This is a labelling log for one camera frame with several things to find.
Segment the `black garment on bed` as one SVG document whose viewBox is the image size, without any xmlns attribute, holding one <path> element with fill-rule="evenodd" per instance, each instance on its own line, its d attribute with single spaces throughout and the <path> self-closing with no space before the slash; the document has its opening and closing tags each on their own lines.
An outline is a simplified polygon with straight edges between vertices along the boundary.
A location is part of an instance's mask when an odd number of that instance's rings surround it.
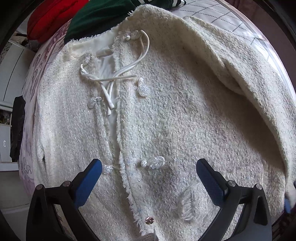
<svg viewBox="0 0 296 241">
<path fill-rule="evenodd" d="M 15 97 L 13 111 L 11 114 L 11 149 L 10 157 L 12 162 L 17 162 L 20 156 L 21 143 L 23 138 L 23 125 L 25 121 L 26 101 L 23 96 Z"/>
</svg>

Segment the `cream tweed jacket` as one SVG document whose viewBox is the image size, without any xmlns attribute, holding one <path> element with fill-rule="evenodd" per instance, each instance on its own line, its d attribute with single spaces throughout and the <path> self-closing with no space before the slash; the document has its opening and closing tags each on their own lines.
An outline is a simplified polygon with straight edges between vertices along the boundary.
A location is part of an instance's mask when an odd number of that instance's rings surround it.
<svg viewBox="0 0 296 241">
<path fill-rule="evenodd" d="M 295 102 L 262 54 L 193 16 L 154 6 L 66 44 L 37 92 L 34 181 L 55 187 L 97 158 L 82 214 L 101 240 L 196 240 L 217 213 L 204 158 L 263 186 L 272 221 L 295 202 Z"/>
</svg>

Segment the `red folded quilt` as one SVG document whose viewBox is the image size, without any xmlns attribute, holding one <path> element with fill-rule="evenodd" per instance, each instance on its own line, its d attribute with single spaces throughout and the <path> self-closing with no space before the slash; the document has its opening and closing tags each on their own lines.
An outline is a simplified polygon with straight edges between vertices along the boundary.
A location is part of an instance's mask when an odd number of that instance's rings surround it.
<svg viewBox="0 0 296 241">
<path fill-rule="evenodd" d="M 27 25 L 27 38 L 43 44 L 62 25 L 72 19 L 88 0 L 47 0 L 31 14 Z"/>
</svg>

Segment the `white quilted mat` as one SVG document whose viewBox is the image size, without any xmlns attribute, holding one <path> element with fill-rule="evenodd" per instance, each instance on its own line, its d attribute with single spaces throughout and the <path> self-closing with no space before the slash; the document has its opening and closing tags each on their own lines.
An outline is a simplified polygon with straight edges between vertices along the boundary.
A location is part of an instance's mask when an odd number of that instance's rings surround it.
<svg viewBox="0 0 296 241">
<path fill-rule="evenodd" d="M 292 82 L 276 50 L 259 28 L 239 10 L 226 1 L 198 0 L 186 1 L 184 6 L 173 8 L 171 12 L 181 18 L 194 16 L 207 23 L 212 23 L 245 41 L 263 55 L 281 77 L 292 98 L 295 99 Z"/>
</svg>

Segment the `folded green striped garment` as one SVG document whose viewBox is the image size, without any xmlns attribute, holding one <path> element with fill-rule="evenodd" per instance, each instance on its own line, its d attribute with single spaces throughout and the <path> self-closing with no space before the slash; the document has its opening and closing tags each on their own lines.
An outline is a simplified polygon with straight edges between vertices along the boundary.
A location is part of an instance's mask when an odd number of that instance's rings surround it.
<svg viewBox="0 0 296 241">
<path fill-rule="evenodd" d="M 104 33 L 121 23 L 127 16 L 129 16 L 129 13 L 143 4 L 151 4 L 168 10 L 178 6 L 184 6 L 186 1 L 89 1 L 72 18 L 64 38 L 64 43 L 67 44 L 72 40 L 80 40 L 81 38 L 92 37 Z"/>
</svg>

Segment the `white sliding wardrobe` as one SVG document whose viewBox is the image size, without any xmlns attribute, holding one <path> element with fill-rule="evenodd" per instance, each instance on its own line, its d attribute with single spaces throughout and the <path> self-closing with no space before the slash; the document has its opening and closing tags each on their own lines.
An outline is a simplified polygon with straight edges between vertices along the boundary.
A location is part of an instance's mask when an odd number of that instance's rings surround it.
<svg viewBox="0 0 296 241">
<path fill-rule="evenodd" d="M 1 61 L 1 171 L 18 171 L 18 165 L 10 157 L 11 148 L 11 120 L 13 102 L 22 95 L 29 66 L 35 52 L 16 43 L 10 44 Z"/>
</svg>

